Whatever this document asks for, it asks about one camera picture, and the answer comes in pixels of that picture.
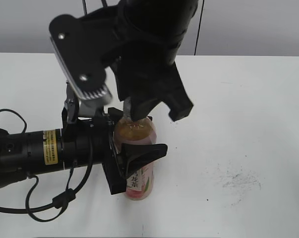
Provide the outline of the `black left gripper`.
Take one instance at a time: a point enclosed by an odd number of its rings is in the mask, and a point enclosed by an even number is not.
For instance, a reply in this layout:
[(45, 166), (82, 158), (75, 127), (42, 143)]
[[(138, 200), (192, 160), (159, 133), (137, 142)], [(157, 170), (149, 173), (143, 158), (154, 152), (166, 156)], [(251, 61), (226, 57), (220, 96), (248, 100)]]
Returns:
[(126, 179), (142, 167), (166, 156), (166, 144), (132, 145), (122, 144), (120, 152), (120, 171), (116, 162), (117, 151), (114, 145), (114, 127), (123, 116), (123, 111), (114, 107), (108, 112), (100, 112), (91, 119), (80, 120), (74, 117), (70, 123), (70, 111), (61, 113), (63, 129), (62, 155), (64, 166), (72, 166), (76, 161), (78, 167), (87, 167), (86, 173), (74, 189), (75, 193), (86, 184), (94, 164), (101, 164), (112, 195), (126, 191)]

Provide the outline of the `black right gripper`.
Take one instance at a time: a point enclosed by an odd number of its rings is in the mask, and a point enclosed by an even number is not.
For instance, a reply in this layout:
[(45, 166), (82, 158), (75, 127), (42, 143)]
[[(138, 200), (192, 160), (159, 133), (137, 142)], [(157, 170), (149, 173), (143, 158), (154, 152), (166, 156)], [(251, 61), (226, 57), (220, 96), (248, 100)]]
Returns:
[(78, 33), (92, 72), (78, 76), (78, 98), (106, 97), (109, 67), (133, 121), (147, 117), (160, 103), (169, 107), (173, 121), (187, 117), (193, 103), (175, 58), (193, 14), (193, 7), (105, 7), (80, 17)]

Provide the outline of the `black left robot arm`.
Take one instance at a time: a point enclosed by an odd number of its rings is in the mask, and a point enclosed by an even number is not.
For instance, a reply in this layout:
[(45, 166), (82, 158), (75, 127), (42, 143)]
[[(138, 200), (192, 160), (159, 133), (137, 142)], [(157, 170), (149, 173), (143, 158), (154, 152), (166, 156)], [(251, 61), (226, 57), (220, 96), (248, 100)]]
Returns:
[(0, 188), (39, 175), (101, 164), (110, 193), (126, 190), (127, 179), (167, 153), (166, 144), (115, 147), (113, 131), (122, 112), (63, 122), (63, 128), (9, 134), (0, 129)]

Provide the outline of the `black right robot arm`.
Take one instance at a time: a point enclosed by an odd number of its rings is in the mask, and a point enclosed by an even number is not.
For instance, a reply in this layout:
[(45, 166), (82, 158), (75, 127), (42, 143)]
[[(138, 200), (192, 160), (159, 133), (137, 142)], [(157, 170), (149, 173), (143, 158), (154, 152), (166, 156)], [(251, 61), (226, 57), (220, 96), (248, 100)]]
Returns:
[(175, 58), (197, 10), (195, 0), (121, 0), (80, 22), (116, 77), (119, 100), (133, 121), (165, 103), (173, 121), (193, 108)]

